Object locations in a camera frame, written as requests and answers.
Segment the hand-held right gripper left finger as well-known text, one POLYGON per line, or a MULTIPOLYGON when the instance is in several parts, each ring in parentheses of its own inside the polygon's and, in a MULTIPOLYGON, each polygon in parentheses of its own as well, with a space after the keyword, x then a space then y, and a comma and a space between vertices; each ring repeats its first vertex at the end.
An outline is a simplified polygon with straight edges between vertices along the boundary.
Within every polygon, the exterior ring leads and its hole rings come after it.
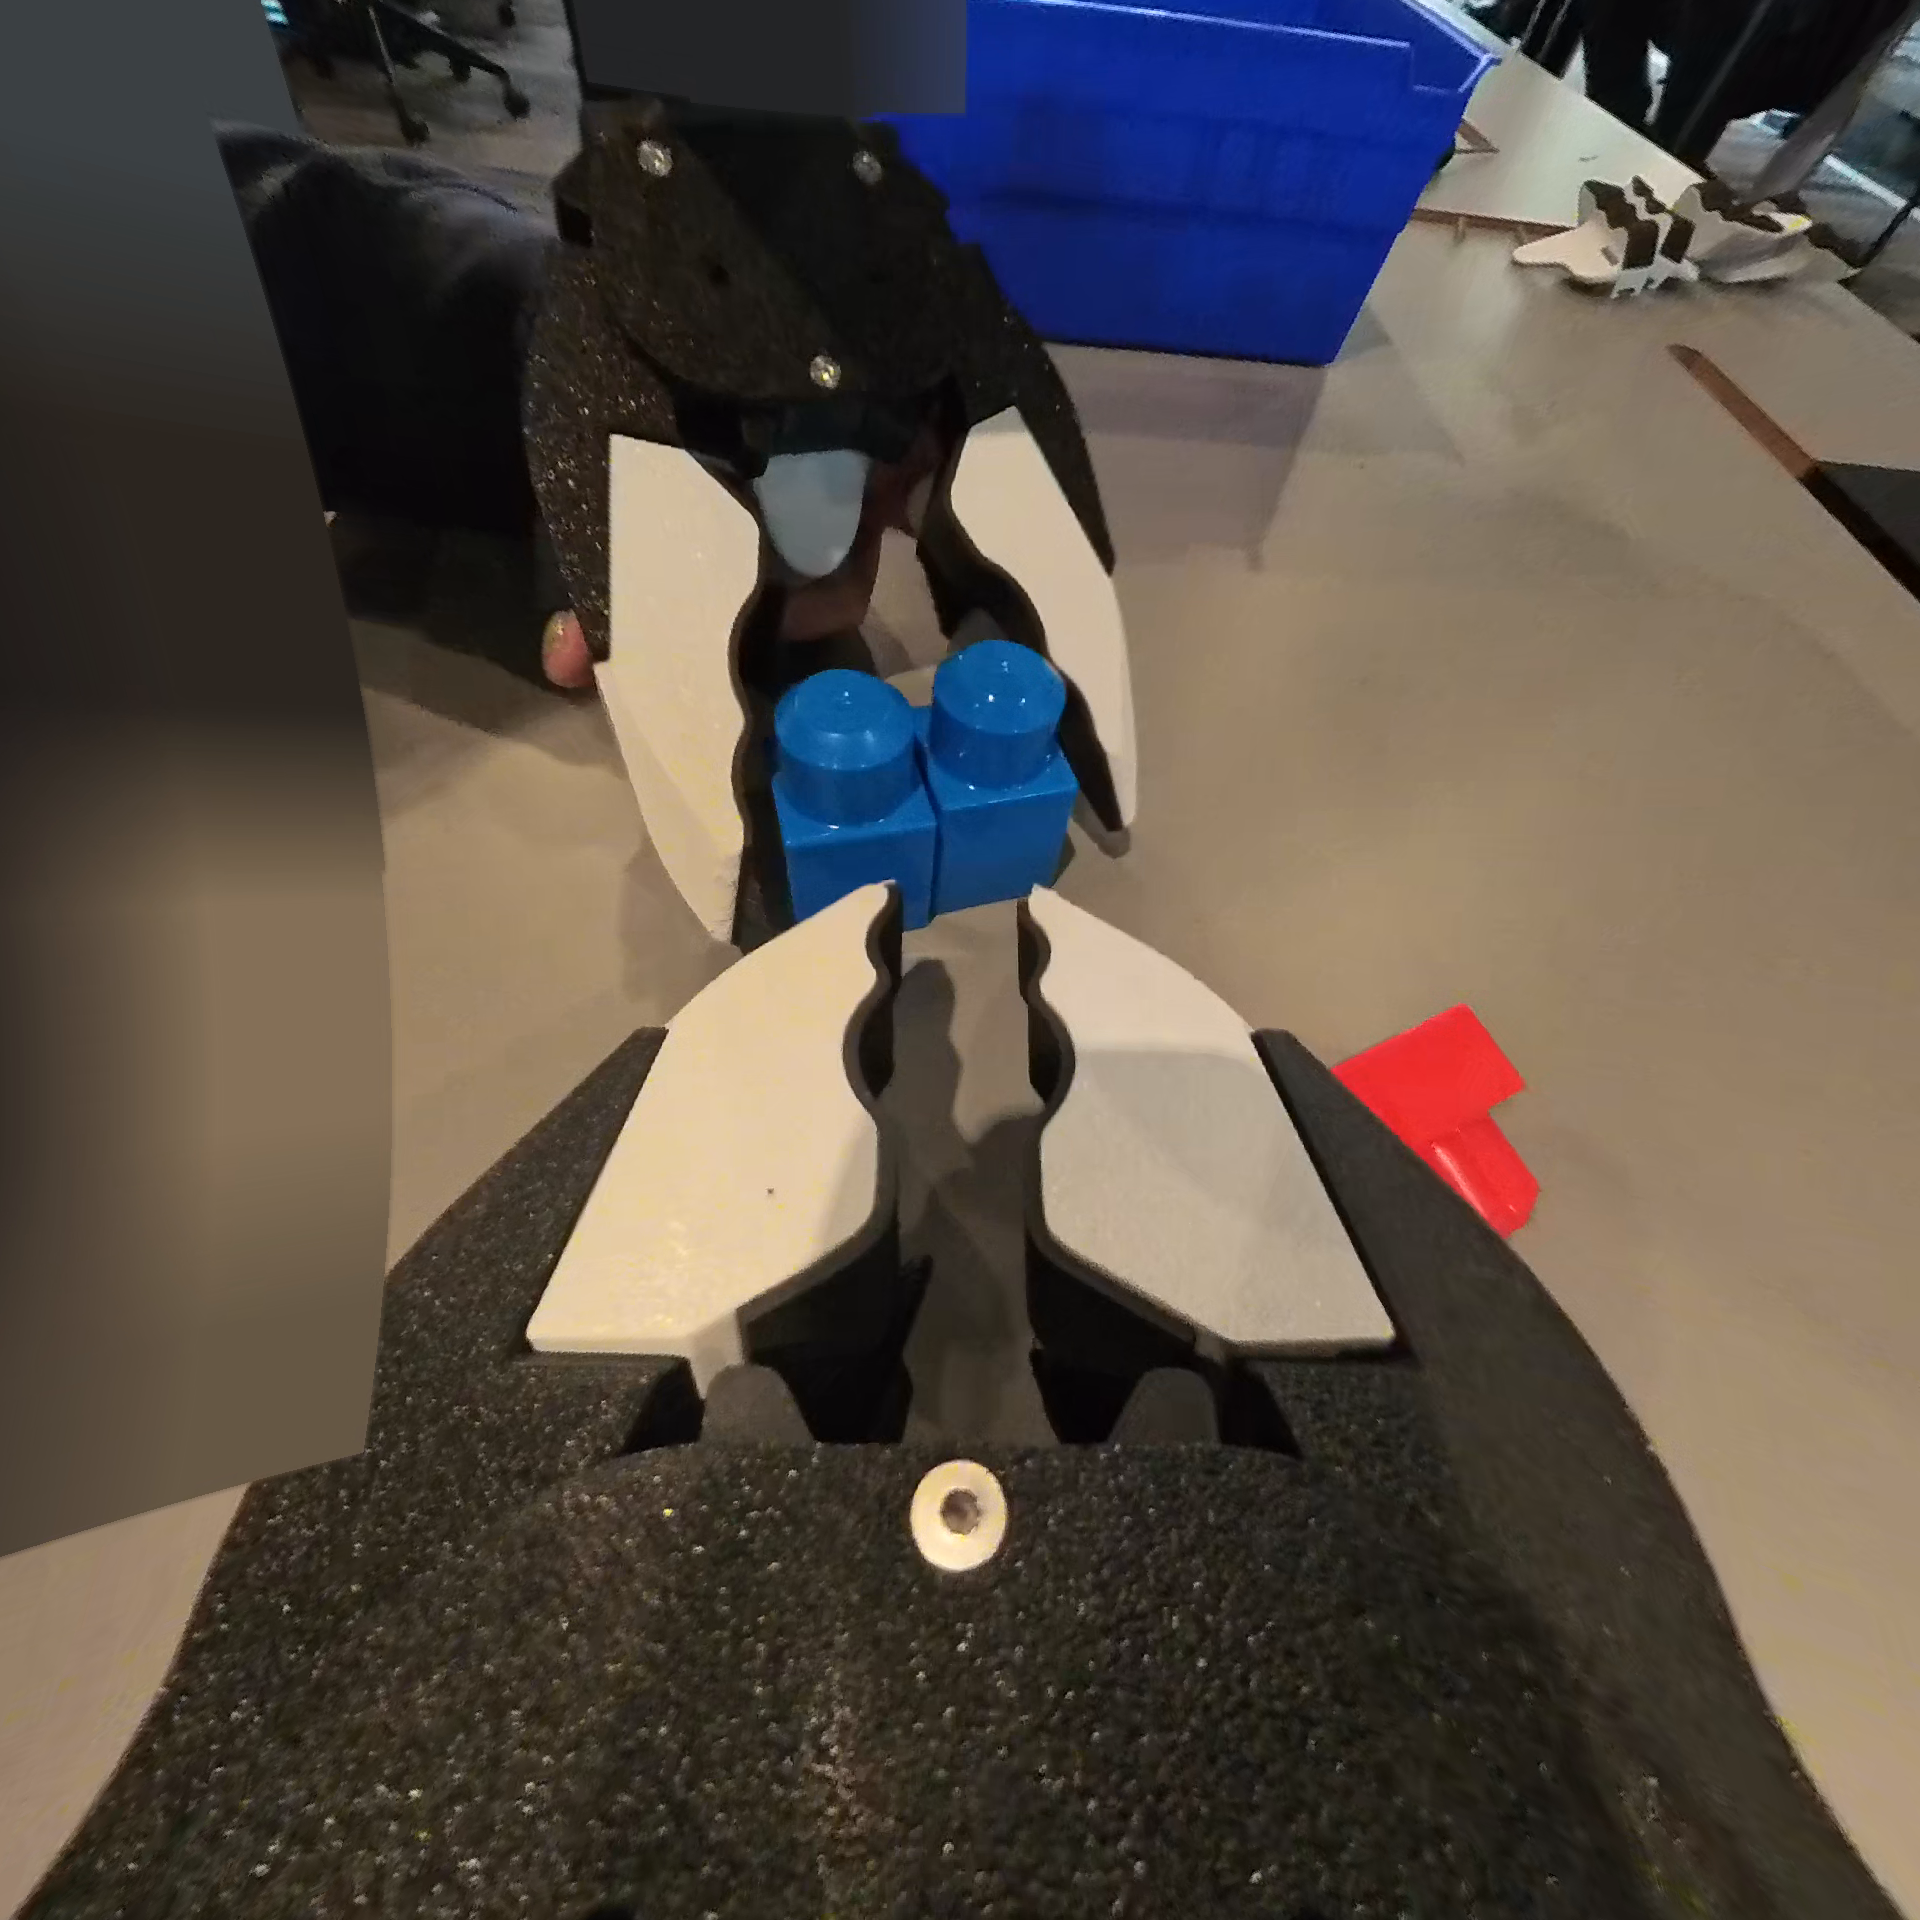
POLYGON ((697 1376, 856 1360, 898 1316, 902 899, 865 884, 717 974, 662 1030, 526 1324, 538 1356, 697 1376))

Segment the blue plastic bin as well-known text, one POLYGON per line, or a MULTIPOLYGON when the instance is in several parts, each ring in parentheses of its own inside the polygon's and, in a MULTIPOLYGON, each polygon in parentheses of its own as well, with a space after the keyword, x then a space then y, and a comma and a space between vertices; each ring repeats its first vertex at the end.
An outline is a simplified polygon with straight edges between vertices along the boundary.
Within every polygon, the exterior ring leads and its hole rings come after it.
POLYGON ((890 114, 1067 348, 1328 368, 1502 54, 1448 6, 970 6, 890 114))

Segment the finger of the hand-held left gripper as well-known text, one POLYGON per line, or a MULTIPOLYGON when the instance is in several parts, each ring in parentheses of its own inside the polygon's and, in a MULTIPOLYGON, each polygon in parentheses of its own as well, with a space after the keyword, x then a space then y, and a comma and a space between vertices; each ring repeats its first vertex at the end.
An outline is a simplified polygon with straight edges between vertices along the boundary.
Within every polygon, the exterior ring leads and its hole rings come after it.
POLYGON ((927 485, 915 556, 943 638, 1004 638, 1061 675, 1061 753, 1081 788, 1081 831, 1124 860, 1141 810, 1129 627, 1112 564, 1025 425, 962 430, 927 485))
POLYGON ((749 701, 734 650, 764 529, 685 444, 608 436, 608 659, 596 667, 643 835, 709 937, 745 948, 749 701))

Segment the person's left hand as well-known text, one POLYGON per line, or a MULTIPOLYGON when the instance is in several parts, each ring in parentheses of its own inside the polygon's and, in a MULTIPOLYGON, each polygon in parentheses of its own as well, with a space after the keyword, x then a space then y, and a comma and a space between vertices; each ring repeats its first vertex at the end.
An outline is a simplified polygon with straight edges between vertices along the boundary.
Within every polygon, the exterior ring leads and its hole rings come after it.
MULTIPOLYGON (((775 585, 783 588, 783 606, 780 606, 783 643, 823 643, 856 631, 865 621, 888 533, 915 533, 915 493, 898 493, 898 491, 865 493, 856 544, 836 572, 798 576, 787 564, 780 564, 775 585)), ((542 672, 560 691, 593 687, 596 667, 578 611, 552 611, 546 621, 542 672)))

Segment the red two-stud mega block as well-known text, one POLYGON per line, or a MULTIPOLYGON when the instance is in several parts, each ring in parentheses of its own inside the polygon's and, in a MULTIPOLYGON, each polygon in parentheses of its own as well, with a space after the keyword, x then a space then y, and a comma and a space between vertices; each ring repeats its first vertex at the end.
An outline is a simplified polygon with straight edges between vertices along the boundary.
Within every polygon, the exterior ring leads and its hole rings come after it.
POLYGON ((1333 1078, 1489 1233, 1514 1238, 1534 1217, 1538 1178, 1497 1124, 1497 1110, 1528 1092, 1528 1078, 1471 1006, 1351 1053, 1333 1078))

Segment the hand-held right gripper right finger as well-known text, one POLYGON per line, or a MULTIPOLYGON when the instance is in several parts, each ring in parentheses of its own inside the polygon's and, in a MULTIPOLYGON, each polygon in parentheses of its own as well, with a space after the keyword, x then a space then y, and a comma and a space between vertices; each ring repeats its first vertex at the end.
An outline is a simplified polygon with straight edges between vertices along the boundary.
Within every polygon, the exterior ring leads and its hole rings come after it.
POLYGON ((1253 1027, 1067 896, 1023 903, 1037 1253, 1200 1351, 1386 1351, 1394 1324, 1253 1027))

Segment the person's left forearm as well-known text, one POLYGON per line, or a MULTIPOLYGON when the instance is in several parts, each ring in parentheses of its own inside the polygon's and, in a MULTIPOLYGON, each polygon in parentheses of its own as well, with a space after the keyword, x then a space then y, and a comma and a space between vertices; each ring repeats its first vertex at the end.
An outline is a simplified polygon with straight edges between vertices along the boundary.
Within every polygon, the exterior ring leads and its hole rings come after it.
POLYGON ((323 500, 518 549, 526 611, 550 627, 563 588, 522 397, 552 228, 490 178, 379 149, 315 149, 286 206, 323 500))

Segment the blue one-stud mega block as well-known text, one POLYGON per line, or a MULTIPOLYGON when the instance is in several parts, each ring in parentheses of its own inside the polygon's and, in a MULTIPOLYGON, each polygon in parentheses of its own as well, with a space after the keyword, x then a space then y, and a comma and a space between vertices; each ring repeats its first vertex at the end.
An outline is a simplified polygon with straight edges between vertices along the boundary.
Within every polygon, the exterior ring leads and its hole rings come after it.
POLYGON ((1061 753, 1067 682, 1015 642, 934 667, 915 713, 934 810, 929 913, 1025 899, 1061 871, 1077 778, 1061 753))

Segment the black flat pad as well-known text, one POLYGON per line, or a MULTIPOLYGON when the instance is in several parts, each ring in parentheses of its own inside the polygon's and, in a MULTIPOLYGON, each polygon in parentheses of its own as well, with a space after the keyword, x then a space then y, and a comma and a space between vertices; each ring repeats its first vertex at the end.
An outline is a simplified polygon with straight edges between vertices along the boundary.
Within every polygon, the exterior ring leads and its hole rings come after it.
POLYGON ((1917 470, 1819 462, 1805 491, 1917 595, 1917 470))

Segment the black wheeled chair base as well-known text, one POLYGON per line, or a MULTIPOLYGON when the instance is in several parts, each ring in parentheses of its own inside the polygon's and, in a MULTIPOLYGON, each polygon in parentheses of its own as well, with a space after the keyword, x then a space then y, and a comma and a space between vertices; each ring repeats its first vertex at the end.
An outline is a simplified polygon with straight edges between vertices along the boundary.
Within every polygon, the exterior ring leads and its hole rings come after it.
POLYGON ((526 129, 526 84, 480 43, 453 31, 436 6, 261 6, 295 114, 379 110, 400 153, 432 140, 427 109, 462 100, 477 81, 497 87, 503 129, 526 129))

